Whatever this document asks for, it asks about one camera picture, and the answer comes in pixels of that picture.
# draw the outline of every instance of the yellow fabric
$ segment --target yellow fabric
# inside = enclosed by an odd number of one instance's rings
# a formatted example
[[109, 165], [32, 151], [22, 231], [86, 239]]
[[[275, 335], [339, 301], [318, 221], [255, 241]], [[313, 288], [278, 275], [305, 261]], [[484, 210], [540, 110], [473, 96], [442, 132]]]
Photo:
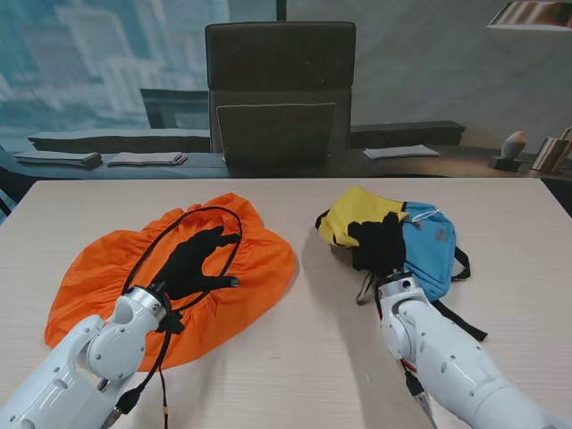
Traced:
[[401, 211], [402, 207], [402, 201], [382, 198], [367, 189], [354, 186], [333, 203], [330, 212], [322, 219], [318, 233], [331, 244], [357, 247], [358, 241], [348, 235], [350, 223], [381, 222], [389, 212], [397, 213], [402, 221], [408, 215]]

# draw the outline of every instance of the blue bag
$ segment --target blue bag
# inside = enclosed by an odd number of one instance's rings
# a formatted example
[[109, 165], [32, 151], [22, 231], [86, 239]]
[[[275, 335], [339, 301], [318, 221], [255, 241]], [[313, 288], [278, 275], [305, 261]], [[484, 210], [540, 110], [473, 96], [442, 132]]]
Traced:
[[[423, 288], [427, 299], [435, 301], [449, 291], [451, 281], [471, 275], [468, 257], [457, 247], [455, 226], [437, 207], [407, 202], [403, 211], [408, 213], [403, 223], [405, 267]], [[455, 259], [464, 269], [453, 276]]]

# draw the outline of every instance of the blue and yellow bag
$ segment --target blue and yellow bag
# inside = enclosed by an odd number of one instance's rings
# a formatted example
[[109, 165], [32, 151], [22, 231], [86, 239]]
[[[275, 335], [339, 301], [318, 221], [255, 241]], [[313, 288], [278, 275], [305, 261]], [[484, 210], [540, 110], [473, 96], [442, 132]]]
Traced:
[[[455, 226], [430, 204], [395, 201], [353, 187], [318, 217], [316, 228], [334, 246], [358, 247], [358, 241], [348, 233], [349, 225], [381, 222], [389, 212], [395, 213], [402, 223], [405, 268], [415, 276], [429, 301], [444, 296], [452, 281], [471, 275], [468, 257], [457, 247]], [[463, 265], [457, 275], [453, 275], [455, 259]]]

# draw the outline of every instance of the wall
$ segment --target wall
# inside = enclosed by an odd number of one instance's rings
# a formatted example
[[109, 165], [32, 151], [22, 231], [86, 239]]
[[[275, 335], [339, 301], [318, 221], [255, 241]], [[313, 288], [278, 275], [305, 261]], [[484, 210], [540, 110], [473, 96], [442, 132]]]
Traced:
[[572, 125], [572, 33], [487, 29], [505, 0], [289, 0], [289, 21], [354, 21], [352, 123], [452, 120], [463, 145]]

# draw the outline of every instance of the city skyline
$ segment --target city skyline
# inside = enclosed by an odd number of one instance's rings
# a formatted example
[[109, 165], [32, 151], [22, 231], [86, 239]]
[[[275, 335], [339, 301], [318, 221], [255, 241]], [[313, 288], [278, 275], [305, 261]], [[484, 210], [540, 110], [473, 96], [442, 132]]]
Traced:
[[148, 128], [142, 88], [206, 90], [206, 25], [245, 13], [250, 21], [275, 20], [274, 2], [248, 1], [245, 11], [238, 1], [235, 13], [232, 4], [8, 0], [0, 5], [0, 145], [11, 150], [6, 141], [19, 130], [26, 138], [42, 130]]

